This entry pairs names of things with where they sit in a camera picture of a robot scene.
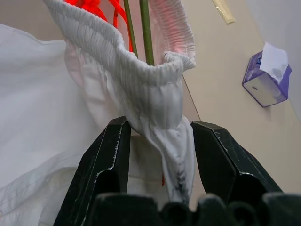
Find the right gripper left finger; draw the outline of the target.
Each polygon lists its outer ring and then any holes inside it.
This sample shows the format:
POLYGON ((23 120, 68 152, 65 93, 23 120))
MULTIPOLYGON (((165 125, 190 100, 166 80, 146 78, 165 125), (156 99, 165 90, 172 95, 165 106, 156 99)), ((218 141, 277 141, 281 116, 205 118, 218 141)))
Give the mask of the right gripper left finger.
POLYGON ((87 226, 99 194, 127 192, 131 127, 113 119, 82 156, 53 226, 87 226))

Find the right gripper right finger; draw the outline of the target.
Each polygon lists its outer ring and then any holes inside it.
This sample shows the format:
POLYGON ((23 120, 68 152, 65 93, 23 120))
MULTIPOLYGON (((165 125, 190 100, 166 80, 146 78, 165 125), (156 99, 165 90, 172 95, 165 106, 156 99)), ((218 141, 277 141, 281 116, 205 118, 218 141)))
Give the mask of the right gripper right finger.
POLYGON ((200 178, 206 193, 225 203, 258 204, 265 193, 281 192, 259 161, 218 125, 192 121, 200 178))

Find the white shorts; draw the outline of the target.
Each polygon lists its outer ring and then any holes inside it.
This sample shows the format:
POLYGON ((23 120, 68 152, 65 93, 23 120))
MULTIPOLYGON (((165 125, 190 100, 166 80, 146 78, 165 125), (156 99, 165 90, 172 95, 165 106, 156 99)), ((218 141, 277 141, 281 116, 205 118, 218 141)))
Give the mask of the white shorts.
POLYGON ((125 116, 126 188, 189 204, 193 129, 183 115, 182 74, 195 41, 181 0, 148 0, 154 65, 126 45, 127 27, 65 0, 44 0, 65 40, 41 41, 0 24, 0 226, 53 226, 79 167, 109 122, 125 116))

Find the olive green wire hanger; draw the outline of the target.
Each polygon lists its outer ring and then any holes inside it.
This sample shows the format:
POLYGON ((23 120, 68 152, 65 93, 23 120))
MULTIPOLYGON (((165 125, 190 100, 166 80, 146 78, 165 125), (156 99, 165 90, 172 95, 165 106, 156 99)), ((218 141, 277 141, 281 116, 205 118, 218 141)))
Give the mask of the olive green wire hanger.
MULTIPOLYGON (((135 43, 135 34, 134 28, 131 20, 130 6, 128 0, 123 0, 125 14, 127 18, 127 28, 129 33, 129 40, 132 46, 132 51, 138 57, 137 47, 135 43)), ((152 47, 152 37, 151 37, 151 24, 150 24, 150 16, 149 16, 149 7, 148 0, 139 0, 140 4, 140 13, 141 13, 141 21, 142 21, 142 29, 143 29, 143 41, 144 41, 144 50, 146 63, 148 65, 155 65, 154 63, 154 55, 153 55, 153 47, 152 47)))

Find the purple tissue box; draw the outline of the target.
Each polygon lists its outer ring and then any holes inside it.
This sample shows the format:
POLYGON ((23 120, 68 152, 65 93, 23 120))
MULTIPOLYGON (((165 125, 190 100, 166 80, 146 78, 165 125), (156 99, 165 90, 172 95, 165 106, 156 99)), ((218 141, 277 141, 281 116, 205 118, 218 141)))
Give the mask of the purple tissue box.
POLYGON ((266 42, 251 57, 242 86, 260 106, 276 105, 288 99, 291 72, 287 52, 266 42))

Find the yellow plastic packet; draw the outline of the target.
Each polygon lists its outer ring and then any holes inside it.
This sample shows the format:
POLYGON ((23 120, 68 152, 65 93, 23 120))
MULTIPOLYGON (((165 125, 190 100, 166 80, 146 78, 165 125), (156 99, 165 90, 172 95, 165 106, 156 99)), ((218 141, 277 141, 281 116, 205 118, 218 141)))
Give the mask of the yellow plastic packet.
POLYGON ((235 18, 228 7, 226 0, 212 0, 212 2, 226 24, 235 22, 235 18))

